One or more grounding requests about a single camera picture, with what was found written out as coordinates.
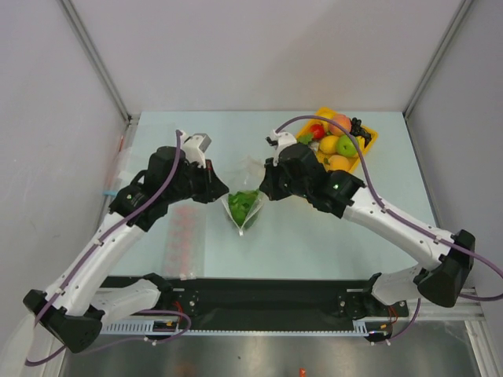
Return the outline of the white-dotted zip top bag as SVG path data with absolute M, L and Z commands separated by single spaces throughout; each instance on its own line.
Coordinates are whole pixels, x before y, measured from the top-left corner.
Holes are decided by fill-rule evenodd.
M 228 222 L 243 236 L 256 222 L 266 202 L 260 191 L 265 168 L 263 163 L 251 156 L 236 162 L 224 173 L 224 182 L 229 192 L 221 198 Z

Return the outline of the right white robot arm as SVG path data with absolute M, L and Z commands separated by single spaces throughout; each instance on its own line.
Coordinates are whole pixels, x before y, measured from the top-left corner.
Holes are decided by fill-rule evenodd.
M 416 224 L 408 214 L 379 204 L 361 179 L 344 170 L 326 171 L 314 152 L 296 141 L 273 142 L 274 155 L 265 162 L 259 186 L 268 199 L 304 198 L 314 209 L 361 225 L 405 251 L 414 267 L 395 273 L 376 273 L 362 296 L 364 309 L 380 315 L 402 299 L 426 298 L 437 306 L 455 306 L 473 265 L 457 247 L 474 249 L 474 236 Z

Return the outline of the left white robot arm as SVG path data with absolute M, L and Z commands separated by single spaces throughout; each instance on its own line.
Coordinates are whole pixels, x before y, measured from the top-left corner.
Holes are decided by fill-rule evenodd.
M 147 168 L 118 191 L 93 239 L 63 275 L 44 291 L 26 294 L 24 304 L 37 322 L 68 350 L 84 351 L 104 326 L 131 314 L 171 309 L 173 287 L 155 273 L 104 298 L 95 295 L 123 254 L 171 204 L 186 199 L 213 203 L 228 193 L 204 156 L 209 144 L 208 136 L 194 134 L 178 147 L 158 148 Z

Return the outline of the toy napa cabbage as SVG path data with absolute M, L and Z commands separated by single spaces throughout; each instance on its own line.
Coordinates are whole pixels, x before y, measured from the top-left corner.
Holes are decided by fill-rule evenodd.
M 259 197 L 258 190 L 238 191 L 228 196 L 228 206 L 231 217 L 238 226 L 242 226 L 251 211 L 252 206 Z

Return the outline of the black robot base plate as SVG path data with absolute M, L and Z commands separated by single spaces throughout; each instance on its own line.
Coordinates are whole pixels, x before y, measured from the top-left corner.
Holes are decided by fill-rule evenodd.
M 364 280 L 169 279 L 155 309 L 180 309 L 192 319 L 307 315 L 360 320 L 406 318 L 399 300 L 386 306 L 373 298 Z

